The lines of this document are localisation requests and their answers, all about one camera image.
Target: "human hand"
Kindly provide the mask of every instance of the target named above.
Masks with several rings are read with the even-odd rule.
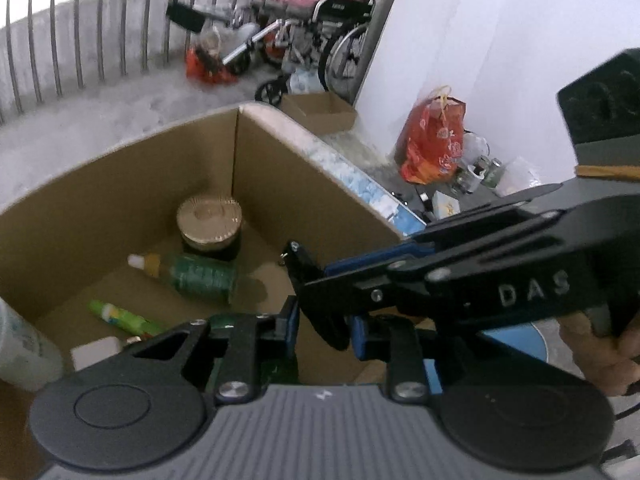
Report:
[[[609,397],[622,396],[640,381],[640,313],[618,338],[597,337],[591,321],[582,312],[558,318],[560,337],[574,354],[574,363],[584,378]]]

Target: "concrete wall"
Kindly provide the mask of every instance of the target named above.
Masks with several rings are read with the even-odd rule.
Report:
[[[164,31],[166,3],[168,0],[151,0],[148,32],[149,70],[162,66],[162,35]],[[238,0],[240,4],[250,0]],[[97,0],[80,0],[80,45],[82,76],[87,88],[98,84],[97,65]],[[197,4],[210,4],[211,0],[196,0]],[[219,5],[231,0],[218,0]],[[105,77],[108,82],[120,78],[120,15],[121,0],[103,0],[102,45]],[[126,60],[129,77],[140,74],[142,18],[145,0],[127,0]],[[56,40],[58,63],[65,96],[78,92],[76,79],[76,58],[74,50],[74,5],[65,2],[56,6]],[[33,17],[36,66],[40,88],[45,102],[56,99],[54,73],[51,57],[49,10],[38,12]],[[27,112],[36,105],[31,75],[31,61],[28,47],[27,20],[11,24],[14,64],[22,107]],[[186,33],[177,25],[170,27],[170,50],[174,62],[181,62]],[[5,121],[17,115],[14,91],[11,83],[6,54],[5,30],[0,29],[0,108]]]
[[[449,84],[493,155],[523,156],[545,182],[570,178],[556,92],[640,44],[638,9],[640,0],[396,0],[356,103],[361,133],[391,154],[409,110]]]

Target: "large cardboard box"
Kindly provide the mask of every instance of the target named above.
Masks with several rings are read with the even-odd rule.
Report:
[[[168,327],[229,309],[277,312],[292,293],[278,266],[288,239],[322,264],[397,243],[391,225],[274,136],[300,131],[279,112],[246,105],[170,127],[58,178],[0,215],[0,297],[58,345],[71,370],[72,347],[123,336],[89,314],[89,300]],[[182,298],[126,265],[129,253],[179,251],[176,208],[203,190],[233,195],[246,219],[231,307]],[[305,319],[296,352],[306,383],[352,381],[364,368]],[[40,463],[26,427],[30,402],[0,381],[0,478],[29,478]]]
[[[332,92],[285,94],[280,108],[317,136],[351,130],[358,115],[348,102]]]

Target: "plastic cup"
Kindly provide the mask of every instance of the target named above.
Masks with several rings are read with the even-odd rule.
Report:
[[[35,392],[62,373],[60,350],[0,300],[0,379]]]

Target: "gray ribbed surface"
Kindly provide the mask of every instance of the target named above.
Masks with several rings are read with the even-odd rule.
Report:
[[[148,444],[152,443],[153,436],[149,435]],[[376,386],[271,386],[261,400],[220,410],[193,447],[163,465],[129,475],[95,477],[54,466],[41,478],[604,480],[606,477],[592,468],[541,477],[486,466],[450,443],[427,410],[389,402]]]

